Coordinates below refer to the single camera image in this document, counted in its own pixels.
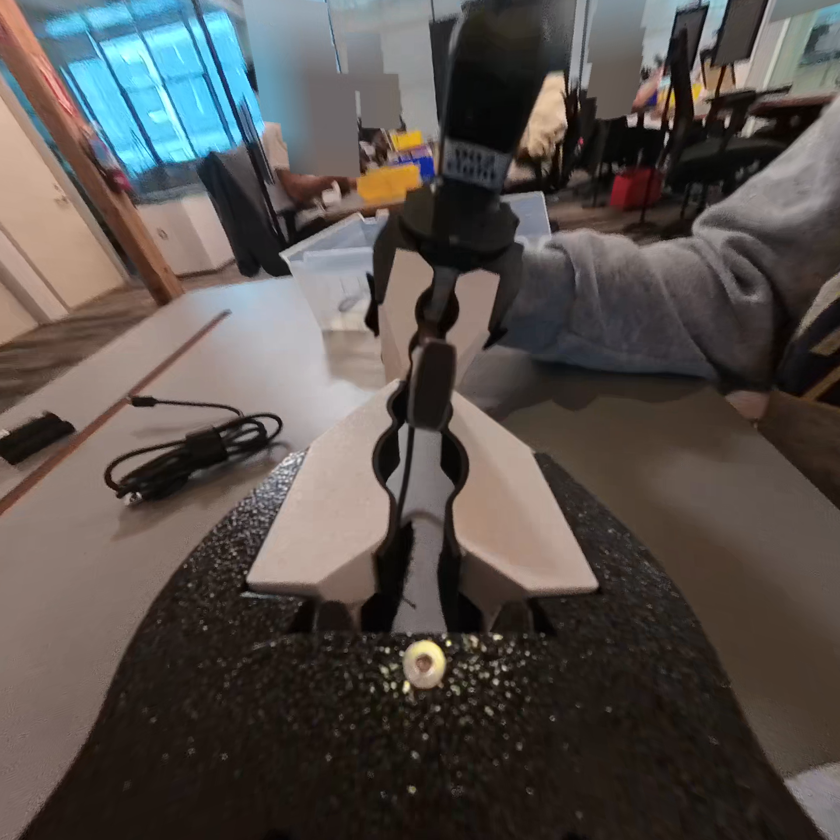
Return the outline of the dark jacket on chair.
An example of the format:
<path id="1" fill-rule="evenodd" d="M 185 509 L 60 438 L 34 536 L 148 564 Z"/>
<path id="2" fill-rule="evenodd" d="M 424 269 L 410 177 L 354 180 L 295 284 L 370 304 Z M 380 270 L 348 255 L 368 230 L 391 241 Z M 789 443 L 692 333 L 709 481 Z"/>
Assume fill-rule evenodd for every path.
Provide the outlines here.
<path id="1" fill-rule="evenodd" d="M 209 152 L 196 172 L 215 208 L 239 273 L 249 278 L 261 272 L 288 277 L 291 271 L 280 255 L 287 245 L 272 227 L 264 183 L 246 147 Z"/>

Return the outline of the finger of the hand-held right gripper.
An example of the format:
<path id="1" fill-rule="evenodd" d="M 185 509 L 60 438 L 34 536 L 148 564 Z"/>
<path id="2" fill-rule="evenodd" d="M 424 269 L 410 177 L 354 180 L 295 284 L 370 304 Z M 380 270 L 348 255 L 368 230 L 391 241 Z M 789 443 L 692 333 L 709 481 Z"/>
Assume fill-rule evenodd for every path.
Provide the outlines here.
<path id="1" fill-rule="evenodd" d="M 417 302 L 433 284 L 434 270 L 418 253 L 395 253 L 381 304 L 381 360 L 385 381 L 406 378 L 417 333 Z"/>
<path id="2" fill-rule="evenodd" d="M 455 324 L 440 340 L 454 349 L 450 391 L 458 389 L 467 369 L 490 337 L 490 320 L 499 288 L 497 273 L 466 273 L 457 278 L 450 298 L 458 304 Z"/>

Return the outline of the wooden post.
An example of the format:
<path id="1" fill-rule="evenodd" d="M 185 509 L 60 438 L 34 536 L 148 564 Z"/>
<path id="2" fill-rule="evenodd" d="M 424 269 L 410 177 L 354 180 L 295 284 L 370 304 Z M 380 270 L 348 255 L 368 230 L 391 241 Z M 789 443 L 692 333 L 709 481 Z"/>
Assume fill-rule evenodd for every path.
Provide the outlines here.
<path id="1" fill-rule="evenodd" d="M 95 155 L 94 131 L 59 79 L 19 6 L 1 2 L 1 53 L 27 100 L 47 127 L 83 191 L 103 217 L 154 301 L 164 306 L 184 295 L 127 193 L 128 181 Z"/>

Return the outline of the black office chair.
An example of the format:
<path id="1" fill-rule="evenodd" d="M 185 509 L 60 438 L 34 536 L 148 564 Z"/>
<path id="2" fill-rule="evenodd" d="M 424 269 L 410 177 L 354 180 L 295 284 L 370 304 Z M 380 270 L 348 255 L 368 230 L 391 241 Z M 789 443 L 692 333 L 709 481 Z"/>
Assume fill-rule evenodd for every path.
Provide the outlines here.
<path id="1" fill-rule="evenodd" d="M 710 107 L 703 124 L 707 132 L 705 139 L 693 144 L 684 141 L 668 170 L 668 183 L 682 191 L 680 218 L 685 217 L 696 186 L 700 187 L 697 208 L 700 211 L 706 205 L 710 186 L 720 185 L 729 194 L 740 172 L 762 169 L 784 151 L 783 142 L 763 136 L 744 137 L 742 130 L 753 104 L 789 89 L 787 86 L 763 91 L 734 90 L 707 100 Z"/>

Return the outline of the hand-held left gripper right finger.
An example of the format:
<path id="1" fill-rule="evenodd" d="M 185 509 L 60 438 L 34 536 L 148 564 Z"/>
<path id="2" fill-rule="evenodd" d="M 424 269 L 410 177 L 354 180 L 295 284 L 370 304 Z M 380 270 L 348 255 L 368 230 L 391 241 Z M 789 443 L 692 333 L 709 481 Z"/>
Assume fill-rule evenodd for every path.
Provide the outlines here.
<path id="1" fill-rule="evenodd" d="M 511 602 L 596 592 L 595 574 L 531 448 L 458 393 L 449 431 L 467 459 L 452 505 L 465 555 L 458 591 L 484 628 Z"/>

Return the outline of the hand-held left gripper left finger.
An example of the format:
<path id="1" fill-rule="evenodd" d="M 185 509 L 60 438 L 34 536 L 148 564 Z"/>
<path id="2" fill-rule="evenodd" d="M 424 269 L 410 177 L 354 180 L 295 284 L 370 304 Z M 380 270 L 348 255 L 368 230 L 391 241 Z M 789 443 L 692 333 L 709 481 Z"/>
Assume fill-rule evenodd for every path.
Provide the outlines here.
<path id="1" fill-rule="evenodd" d="M 263 595 L 337 603 L 362 631 L 391 631 L 408 572 L 408 520 L 387 485 L 401 464 L 395 380 L 318 437 L 246 575 Z"/>

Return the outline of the person's right forearm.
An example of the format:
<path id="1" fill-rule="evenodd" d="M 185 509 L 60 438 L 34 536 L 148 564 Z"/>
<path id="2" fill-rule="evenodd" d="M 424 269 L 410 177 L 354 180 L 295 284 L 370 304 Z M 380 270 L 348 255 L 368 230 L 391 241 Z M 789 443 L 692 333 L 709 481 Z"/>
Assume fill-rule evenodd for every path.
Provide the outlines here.
<path id="1" fill-rule="evenodd" d="M 839 267 L 839 104 L 689 236 L 591 230 L 526 249 L 501 344 L 542 362 L 768 387 Z"/>

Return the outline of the clear plastic bin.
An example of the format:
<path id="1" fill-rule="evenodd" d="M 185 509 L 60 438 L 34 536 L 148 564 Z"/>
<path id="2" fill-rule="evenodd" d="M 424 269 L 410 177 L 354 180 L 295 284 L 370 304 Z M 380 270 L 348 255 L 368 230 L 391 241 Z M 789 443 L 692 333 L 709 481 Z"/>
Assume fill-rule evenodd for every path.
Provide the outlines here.
<path id="1" fill-rule="evenodd" d="M 433 275 L 421 280 L 417 318 L 421 330 L 443 337 L 477 313 L 476 303 L 462 298 L 467 276 L 487 295 L 489 314 L 479 323 L 492 345 L 504 333 L 503 323 L 523 282 L 524 247 L 550 231 L 544 197 L 538 192 L 499 196 L 471 187 L 427 184 L 410 191 L 397 209 L 378 217 L 356 213 L 282 254 L 322 329 L 333 330 L 340 312 L 367 301 L 366 327 L 382 332 L 385 295 L 401 289 L 402 253 L 420 258 Z"/>

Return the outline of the white door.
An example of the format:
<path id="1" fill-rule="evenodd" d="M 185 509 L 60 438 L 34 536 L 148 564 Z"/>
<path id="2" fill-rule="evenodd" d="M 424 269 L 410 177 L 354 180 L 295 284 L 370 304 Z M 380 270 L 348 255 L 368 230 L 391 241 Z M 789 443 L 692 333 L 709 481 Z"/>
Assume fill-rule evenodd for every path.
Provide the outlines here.
<path id="1" fill-rule="evenodd" d="M 2 79 L 1 343 L 128 285 L 121 258 Z"/>

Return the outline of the grey usb hub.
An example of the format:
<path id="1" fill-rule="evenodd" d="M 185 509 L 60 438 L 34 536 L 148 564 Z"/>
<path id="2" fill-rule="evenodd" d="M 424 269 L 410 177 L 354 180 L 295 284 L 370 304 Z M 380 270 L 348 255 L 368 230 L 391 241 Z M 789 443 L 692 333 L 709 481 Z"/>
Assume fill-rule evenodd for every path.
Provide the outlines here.
<path id="1" fill-rule="evenodd" d="M 408 381 L 406 419 L 415 429 L 441 432 L 451 414 L 457 372 L 457 353 L 443 339 L 416 346 Z"/>

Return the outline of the small red bin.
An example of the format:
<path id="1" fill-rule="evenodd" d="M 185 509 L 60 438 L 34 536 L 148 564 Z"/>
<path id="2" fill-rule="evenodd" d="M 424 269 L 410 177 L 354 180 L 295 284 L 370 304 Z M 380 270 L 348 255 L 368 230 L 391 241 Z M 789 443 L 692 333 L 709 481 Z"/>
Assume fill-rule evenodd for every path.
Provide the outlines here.
<path id="1" fill-rule="evenodd" d="M 615 174 L 608 206 L 622 212 L 655 205 L 663 192 L 663 173 L 647 166 L 627 167 Z"/>

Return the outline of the yellow bin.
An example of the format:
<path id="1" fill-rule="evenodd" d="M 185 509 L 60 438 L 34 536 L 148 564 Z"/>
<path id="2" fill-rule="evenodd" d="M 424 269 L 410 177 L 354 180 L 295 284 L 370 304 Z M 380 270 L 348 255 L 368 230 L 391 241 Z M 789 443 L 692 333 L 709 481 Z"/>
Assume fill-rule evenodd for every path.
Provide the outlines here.
<path id="1" fill-rule="evenodd" d="M 402 201 L 422 184 L 416 163 L 401 163 L 369 169 L 356 180 L 356 192 L 369 204 Z"/>

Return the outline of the small black box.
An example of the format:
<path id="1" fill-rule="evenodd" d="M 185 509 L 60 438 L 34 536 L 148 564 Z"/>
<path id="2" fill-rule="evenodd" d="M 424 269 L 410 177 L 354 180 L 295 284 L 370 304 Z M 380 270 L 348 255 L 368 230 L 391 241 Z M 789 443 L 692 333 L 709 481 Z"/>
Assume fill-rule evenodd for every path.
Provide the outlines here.
<path id="1" fill-rule="evenodd" d="M 1 430 L 1 459 L 16 466 L 76 431 L 66 419 L 43 412 L 20 425 Z"/>

